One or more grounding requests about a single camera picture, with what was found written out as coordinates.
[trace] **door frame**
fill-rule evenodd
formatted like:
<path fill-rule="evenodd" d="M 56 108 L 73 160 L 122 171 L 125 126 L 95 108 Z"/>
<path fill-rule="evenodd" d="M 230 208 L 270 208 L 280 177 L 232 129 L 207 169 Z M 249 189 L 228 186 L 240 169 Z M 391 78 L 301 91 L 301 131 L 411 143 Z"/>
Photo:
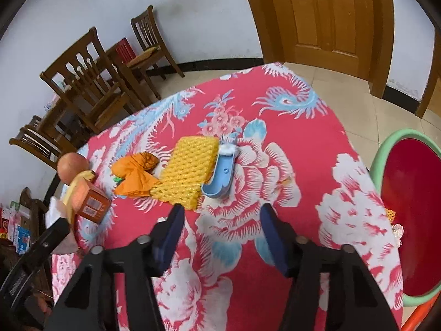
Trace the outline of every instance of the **door frame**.
<path fill-rule="evenodd" d="M 276 10 L 272 0 L 248 0 L 259 35 L 265 63 L 285 62 Z M 394 13 L 393 0 L 372 0 L 373 41 L 369 71 L 370 93 L 383 97 L 392 59 Z"/>
<path fill-rule="evenodd" d="M 429 79 L 427 80 L 426 88 L 424 89 L 423 97 L 420 105 L 415 112 L 415 115 L 419 118 L 424 116 L 427 107 L 432 99 L 435 91 L 435 85 L 437 84 L 438 76 L 441 75 L 441 35 L 438 30 L 435 29 L 435 41 L 434 41 L 434 54 L 432 57 L 431 71 L 429 72 Z"/>

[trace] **orange cloth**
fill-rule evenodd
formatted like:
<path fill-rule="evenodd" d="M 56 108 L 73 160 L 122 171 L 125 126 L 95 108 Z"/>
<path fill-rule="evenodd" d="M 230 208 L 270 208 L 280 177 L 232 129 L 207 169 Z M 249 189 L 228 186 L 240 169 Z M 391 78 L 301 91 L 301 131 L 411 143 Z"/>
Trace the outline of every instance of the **orange cloth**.
<path fill-rule="evenodd" d="M 142 152 L 121 158 L 112 165 L 112 173 L 124 180 L 114 193 L 129 197 L 150 196 L 150 190 L 159 180 L 147 171 L 152 171 L 159 163 L 153 154 Z"/>

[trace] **table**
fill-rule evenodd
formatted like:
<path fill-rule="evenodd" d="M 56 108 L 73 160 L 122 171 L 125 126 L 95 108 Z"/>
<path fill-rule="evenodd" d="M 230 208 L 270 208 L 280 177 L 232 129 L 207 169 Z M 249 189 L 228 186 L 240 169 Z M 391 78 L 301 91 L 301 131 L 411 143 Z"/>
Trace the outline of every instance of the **table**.
<path fill-rule="evenodd" d="M 48 136 L 49 139 L 55 140 L 63 152 L 75 151 L 76 148 L 65 135 L 56 129 L 58 122 L 68 122 L 70 124 L 74 120 L 75 114 L 68 109 L 66 102 L 59 98 L 56 100 L 47 113 L 43 116 L 37 126 L 37 132 L 42 136 Z"/>
<path fill-rule="evenodd" d="M 271 203 L 279 217 L 315 243 L 355 246 L 401 323 L 403 281 L 383 203 L 345 131 L 324 101 L 279 63 L 254 67 L 190 87 L 127 117 L 80 149 L 96 171 L 95 184 L 112 198 L 96 225 L 78 218 L 76 236 L 121 247 L 149 233 L 171 205 L 112 193 L 110 166 L 141 151 L 157 155 L 159 176 L 185 135 L 239 139 L 228 197 L 201 197 L 186 222 L 171 268 L 154 280 L 167 330 L 276 330 L 290 280 L 275 269 L 259 222 Z M 76 255 L 53 256 L 57 298 Z M 120 328 L 127 327 L 124 285 L 116 279 Z M 323 329 L 329 280 L 321 280 L 316 330 Z"/>

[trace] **tiled floor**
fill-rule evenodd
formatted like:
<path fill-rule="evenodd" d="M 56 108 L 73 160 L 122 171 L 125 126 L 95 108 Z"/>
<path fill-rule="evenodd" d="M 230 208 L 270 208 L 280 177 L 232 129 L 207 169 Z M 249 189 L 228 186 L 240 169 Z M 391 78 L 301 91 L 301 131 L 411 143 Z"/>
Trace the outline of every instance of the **tiled floor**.
<path fill-rule="evenodd" d="M 441 146 L 441 118 L 427 110 L 423 119 L 385 100 L 372 96 L 366 81 L 323 68 L 286 63 L 297 75 L 311 84 L 317 94 L 332 108 L 345 127 L 350 141 L 370 168 L 380 144 L 393 131 L 413 128 L 425 133 Z M 190 86 L 229 74 L 232 70 L 186 72 L 153 77 L 163 98 Z M 415 308 L 405 308 L 406 320 Z"/>

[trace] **chair seat cushion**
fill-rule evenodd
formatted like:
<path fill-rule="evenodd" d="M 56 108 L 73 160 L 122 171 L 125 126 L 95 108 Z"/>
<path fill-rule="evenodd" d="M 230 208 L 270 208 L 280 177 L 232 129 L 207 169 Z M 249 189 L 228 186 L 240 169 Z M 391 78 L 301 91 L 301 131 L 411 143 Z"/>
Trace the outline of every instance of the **chair seat cushion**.
<path fill-rule="evenodd" d="M 127 63 L 127 67 L 131 68 L 135 65 L 137 65 L 138 63 L 141 63 L 143 61 L 145 61 L 147 58 L 149 58 L 153 52 L 155 52 L 156 50 L 159 50 L 159 46 L 152 46 L 147 48 L 144 52 L 142 52 L 142 54 L 136 56 L 134 59 L 132 59 L 131 61 L 129 61 Z"/>

